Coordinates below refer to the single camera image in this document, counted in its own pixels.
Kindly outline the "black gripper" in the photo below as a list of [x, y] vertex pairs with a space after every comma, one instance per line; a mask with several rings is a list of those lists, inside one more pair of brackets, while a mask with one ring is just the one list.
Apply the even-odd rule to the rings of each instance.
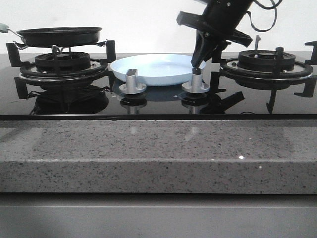
[[192, 67], [202, 61], [223, 62], [222, 51], [230, 41], [249, 46], [252, 38], [236, 28], [252, 4], [251, 0], [210, 0], [201, 15], [181, 11], [179, 25], [196, 29], [196, 43], [191, 59]]

